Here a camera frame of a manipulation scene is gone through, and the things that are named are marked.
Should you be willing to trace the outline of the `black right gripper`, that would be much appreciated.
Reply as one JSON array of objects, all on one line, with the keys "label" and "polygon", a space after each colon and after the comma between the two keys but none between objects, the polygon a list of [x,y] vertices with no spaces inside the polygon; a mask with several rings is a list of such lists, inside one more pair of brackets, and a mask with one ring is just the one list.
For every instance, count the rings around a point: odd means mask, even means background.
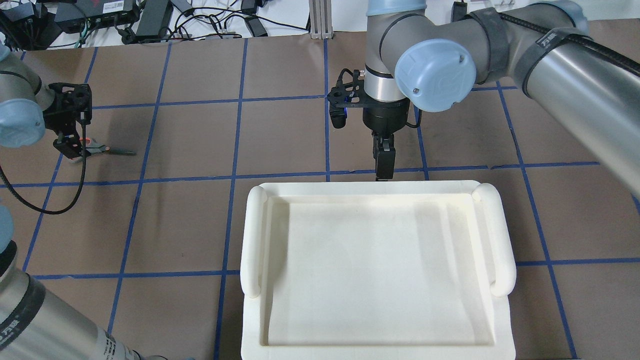
[{"label": "black right gripper", "polygon": [[382,102],[375,100],[362,109],[362,121],[375,136],[375,180],[386,182],[394,176],[396,149],[393,133],[403,129],[409,119],[408,98]]}]

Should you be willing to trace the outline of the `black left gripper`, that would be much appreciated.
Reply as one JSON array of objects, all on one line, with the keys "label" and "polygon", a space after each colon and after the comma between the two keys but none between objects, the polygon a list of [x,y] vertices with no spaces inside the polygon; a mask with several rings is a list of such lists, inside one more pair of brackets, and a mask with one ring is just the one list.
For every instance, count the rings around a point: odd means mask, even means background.
[{"label": "black left gripper", "polygon": [[66,158],[84,157],[84,143],[77,125],[85,128],[92,120],[92,90],[89,84],[50,83],[52,104],[43,111],[45,129],[57,137],[53,147]]}]

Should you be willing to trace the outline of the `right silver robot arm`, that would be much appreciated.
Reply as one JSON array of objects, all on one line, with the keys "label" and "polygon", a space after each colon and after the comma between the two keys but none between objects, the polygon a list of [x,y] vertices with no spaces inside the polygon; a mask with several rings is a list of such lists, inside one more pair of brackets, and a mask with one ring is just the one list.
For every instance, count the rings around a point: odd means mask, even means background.
[{"label": "right silver robot arm", "polygon": [[508,77],[638,196],[639,63],[596,42],[577,3],[487,7],[442,25],[425,11],[424,0],[368,2],[369,96],[436,113]]}]

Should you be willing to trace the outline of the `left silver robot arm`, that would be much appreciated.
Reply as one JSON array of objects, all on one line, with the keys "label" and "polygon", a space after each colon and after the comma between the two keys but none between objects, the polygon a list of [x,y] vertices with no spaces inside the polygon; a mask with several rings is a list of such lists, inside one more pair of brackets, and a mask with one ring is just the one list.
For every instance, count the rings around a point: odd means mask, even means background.
[{"label": "left silver robot arm", "polygon": [[[1,173],[16,200],[46,215],[68,212],[85,184],[87,158],[98,153],[87,137],[92,120],[92,91],[88,84],[43,83],[11,48],[1,46],[1,145],[20,148],[39,142],[46,130],[55,133],[53,146],[82,164],[77,192],[60,210],[28,202]],[[142,360],[144,356],[54,294],[34,276],[18,268],[14,221],[1,207],[0,348],[3,360]]]}]

